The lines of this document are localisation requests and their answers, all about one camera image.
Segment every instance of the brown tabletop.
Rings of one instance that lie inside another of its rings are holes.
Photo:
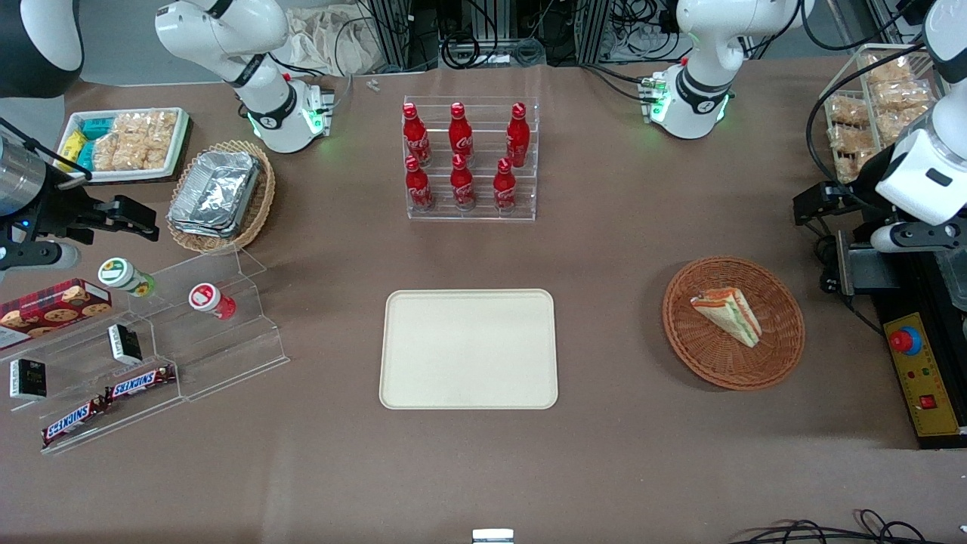
[[[249,246],[292,361],[64,455],[0,411],[0,540],[59,542],[726,542],[789,518],[854,528],[872,507],[928,537],[967,523],[963,452],[915,451],[883,341],[817,288],[791,198],[817,180],[806,115],[842,59],[750,62],[713,133],[673,139],[578,69],[434,71],[357,82],[333,135],[270,154],[278,194]],[[647,74],[654,67],[629,69]],[[413,95],[541,98],[532,225],[415,224],[400,178]],[[253,139],[227,85],[79,85],[68,110],[180,106],[189,153]],[[171,184],[97,188],[159,210]],[[98,233],[74,272],[121,254],[191,253]],[[711,387],[665,341],[672,274],[754,259],[806,319],[799,368],[765,391]],[[68,277],[11,274],[0,298]],[[560,397],[542,411],[390,411],[377,398],[386,297],[407,288],[542,287],[556,307]]]

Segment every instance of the jar lid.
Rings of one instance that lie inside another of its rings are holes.
[[[188,303],[199,312],[214,310],[221,301],[221,292],[212,284],[198,284],[188,295]]]
[[[98,269],[98,279],[108,287],[119,287],[131,280],[134,267],[126,258],[109,258]]]

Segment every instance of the cookie box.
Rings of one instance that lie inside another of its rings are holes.
[[[0,306],[0,349],[111,311],[111,295],[74,278]]]

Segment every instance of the stacked foil trays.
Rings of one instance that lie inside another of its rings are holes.
[[[260,168],[258,159],[248,153],[203,153],[171,203],[168,221],[189,234],[235,236],[242,229]]]

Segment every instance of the wicker basket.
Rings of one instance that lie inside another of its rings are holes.
[[[262,168],[258,172],[258,177],[255,179],[256,185],[251,194],[249,209],[246,210],[245,217],[242,219],[242,228],[234,238],[217,238],[214,236],[188,234],[176,229],[170,222],[168,222],[168,230],[171,232],[171,236],[175,239],[175,242],[178,242],[179,246],[200,253],[210,252],[233,243],[239,248],[244,248],[255,239],[255,236],[265,225],[265,220],[269,217],[269,208],[272,207],[272,199],[276,195],[276,175],[272,171],[272,165],[269,163],[269,158],[266,157],[264,151],[247,141],[231,140],[216,143],[205,151],[227,151],[231,153],[244,151],[258,158],[262,165]],[[185,185],[185,178],[188,177],[188,172],[191,171],[191,167],[194,166],[200,156],[201,153],[195,156],[194,159],[191,159],[191,162],[182,170],[181,177],[178,178],[178,185],[175,186],[174,195],[171,196],[172,202],[178,197],[178,193],[181,192],[182,187]]]
[[[749,348],[695,311],[689,303],[705,289],[737,287],[762,326]],[[709,257],[686,265],[665,291],[665,334],[675,353],[700,377],[727,389],[764,389],[789,376],[803,355],[806,328],[792,293],[765,268],[735,257]]]

